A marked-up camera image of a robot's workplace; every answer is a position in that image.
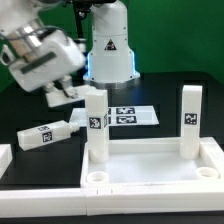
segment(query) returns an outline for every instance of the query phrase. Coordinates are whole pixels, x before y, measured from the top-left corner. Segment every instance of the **white post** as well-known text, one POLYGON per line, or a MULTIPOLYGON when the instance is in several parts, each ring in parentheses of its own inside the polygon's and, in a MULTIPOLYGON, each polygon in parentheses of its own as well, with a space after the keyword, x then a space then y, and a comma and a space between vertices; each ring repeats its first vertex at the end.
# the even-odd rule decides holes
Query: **white post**
POLYGON ((202 86, 184 86, 182 93, 180 156, 196 159, 199 155, 202 86))
POLYGON ((12 161, 12 149, 10 145, 0 145, 0 179, 12 161))
POLYGON ((109 159, 108 100, 106 90, 91 90, 85 97, 87 138, 90 159, 104 163, 109 159))

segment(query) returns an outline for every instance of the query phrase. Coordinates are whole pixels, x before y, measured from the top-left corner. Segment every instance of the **green wall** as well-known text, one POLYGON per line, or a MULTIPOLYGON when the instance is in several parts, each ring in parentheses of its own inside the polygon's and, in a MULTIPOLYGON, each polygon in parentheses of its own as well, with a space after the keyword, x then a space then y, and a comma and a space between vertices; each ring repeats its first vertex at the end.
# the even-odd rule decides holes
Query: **green wall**
MULTIPOLYGON (((129 45, 139 72, 204 71, 224 83, 223 0, 129 0, 129 45)), ((76 37, 71 6, 41 13, 76 37)), ((84 22, 91 48, 91 21, 84 22)), ((11 82, 0 65, 0 91, 11 82)))

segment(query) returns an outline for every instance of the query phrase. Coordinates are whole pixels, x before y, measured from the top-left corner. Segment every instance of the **white rectangular block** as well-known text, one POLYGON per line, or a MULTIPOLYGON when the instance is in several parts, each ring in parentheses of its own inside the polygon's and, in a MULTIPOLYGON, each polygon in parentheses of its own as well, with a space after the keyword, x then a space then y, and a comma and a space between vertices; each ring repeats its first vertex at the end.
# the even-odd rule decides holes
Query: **white rectangular block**
POLYGON ((108 100, 106 90, 91 90, 86 94, 87 138, 90 158, 95 163, 109 158, 108 100))
POLYGON ((38 126, 17 132, 19 146, 24 150, 51 144, 71 137, 70 124, 57 121, 51 124, 38 126))
POLYGON ((80 189, 0 191, 0 218, 86 215, 80 189))
POLYGON ((202 86, 184 86, 182 93, 180 156, 195 159, 199 155, 202 86))
POLYGON ((127 186, 117 193, 111 189, 108 195, 92 193, 86 199, 87 215, 222 210, 224 185, 220 184, 219 189, 208 185, 127 186))
POLYGON ((12 161, 12 150, 10 145, 0 145, 0 179, 12 161))

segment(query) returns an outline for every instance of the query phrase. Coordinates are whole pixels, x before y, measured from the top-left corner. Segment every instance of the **circular hole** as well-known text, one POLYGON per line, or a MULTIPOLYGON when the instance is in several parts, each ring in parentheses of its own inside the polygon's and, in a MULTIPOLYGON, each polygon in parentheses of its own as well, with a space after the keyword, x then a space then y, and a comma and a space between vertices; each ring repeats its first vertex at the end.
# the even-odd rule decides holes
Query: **circular hole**
POLYGON ((87 175, 88 183, 109 183, 109 175, 106 172, 93 172, 87 175))
POLYGON ((210 167, 198 168, 196 174, 200 180, 215 180, 219 178, 218 171, 210 167))

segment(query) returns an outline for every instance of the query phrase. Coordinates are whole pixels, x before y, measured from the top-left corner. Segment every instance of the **black surface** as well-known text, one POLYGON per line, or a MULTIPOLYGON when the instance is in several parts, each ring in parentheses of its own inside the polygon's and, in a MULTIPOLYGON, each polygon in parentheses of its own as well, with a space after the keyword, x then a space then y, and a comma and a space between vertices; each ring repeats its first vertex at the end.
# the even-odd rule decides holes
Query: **black surface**
MULTIPOLYGON (((109 106, 153 105, 160 120, 156 126, 110 128, 111 139, 175 137, 180 135, 183 85, 203 86, 201 137, 214 137, 224 144, 224 87, 209 74, 200 72, 142 75, 139 86, 110 90, 109 106)), ((69 121, 75 103, 49 109, 41 90, 26 93, 16 84, 0 94, 0 144, 12 144, 13 162, 0 180, 0 190, 79 187, 86 130, 72 138, 24 152, 16 132, 35 126, 69 121)), ((0 223, 218 223, 224 212, 163 213, 97 217, 52 217, 0 219, 0 223)))

